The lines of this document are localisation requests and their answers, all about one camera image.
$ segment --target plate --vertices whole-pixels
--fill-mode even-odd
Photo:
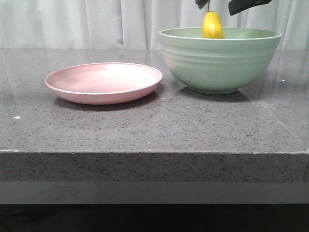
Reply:
[[[162,73],[133,63],[93,63],[64,68],[49,74],[45,84],[70,102],[104,105],[142,98],[153,92]]]

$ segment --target curtain fold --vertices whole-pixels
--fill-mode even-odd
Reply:
[[[233,16],[229,1],[209,2],[224,27],[275,30],[279,48],[308,49],[309,1],[272,0]],[[0,47],[161,49],[160,30],[201,27],[207,9],[195,0],[0,0]]]

